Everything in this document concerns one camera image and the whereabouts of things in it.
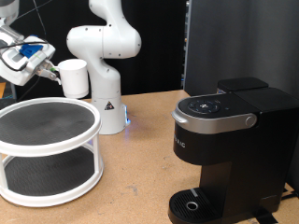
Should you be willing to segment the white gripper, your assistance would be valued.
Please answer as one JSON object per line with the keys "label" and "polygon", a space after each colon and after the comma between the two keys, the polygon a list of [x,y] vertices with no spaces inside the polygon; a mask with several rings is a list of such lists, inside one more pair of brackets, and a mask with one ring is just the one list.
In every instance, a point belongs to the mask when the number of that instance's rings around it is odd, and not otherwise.
{"label": "white gripper", "polygon": [[58,78],[59,67],[51,61],[55,52],[53,45],[36,36],[22,41],[1,35],[0,76],[7,81],[23,86],[34,75],[51,80]]}

